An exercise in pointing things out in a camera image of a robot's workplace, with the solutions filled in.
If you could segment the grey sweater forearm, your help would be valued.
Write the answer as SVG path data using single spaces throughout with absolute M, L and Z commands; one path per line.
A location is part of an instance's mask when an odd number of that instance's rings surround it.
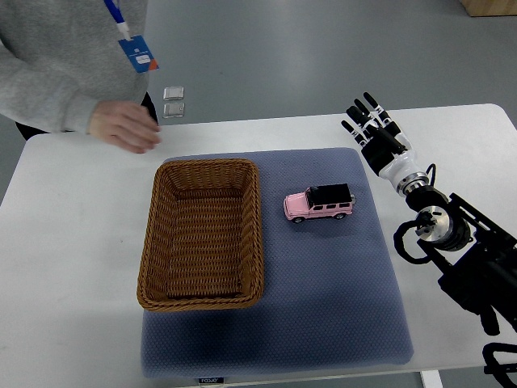
M 95 67 L 82 46 L 38 36 L 1 42 L 1 114 L 48 133 L 90 132 L 100 99 L 87 90 Z

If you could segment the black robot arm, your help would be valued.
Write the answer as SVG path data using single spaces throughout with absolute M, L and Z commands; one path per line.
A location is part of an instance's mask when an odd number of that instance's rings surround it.
M 408 263 L 496 336 L 516 328 L 516 130 L 493 104 L 388 112 L 370 95 L 343 127 L 414 218 L 393 236 Z

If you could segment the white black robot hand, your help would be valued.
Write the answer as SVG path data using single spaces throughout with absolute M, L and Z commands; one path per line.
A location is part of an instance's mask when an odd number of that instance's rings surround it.
M 409 176 L 419 174 L 419 166 L 415 162 L 416 153 L 386 110 L 368 92 L 365 91 L 363 96 L 380 120 L 360 99 L 354 99 L 355 106 L 349 107 L 346 113 L 363 132 L 346 120 L 342 120 L 341 125 L 362 146 L 361 154 L 377 176 L 388 180 L 392 185 L 404 185 Z

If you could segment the person's bare hand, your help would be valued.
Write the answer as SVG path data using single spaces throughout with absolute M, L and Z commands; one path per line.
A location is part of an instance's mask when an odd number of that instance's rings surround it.
M 149 110 L 131 101 L 99 102 L 87 133 L 134 154 L 145 154 L 161 142 L 160 127 Z

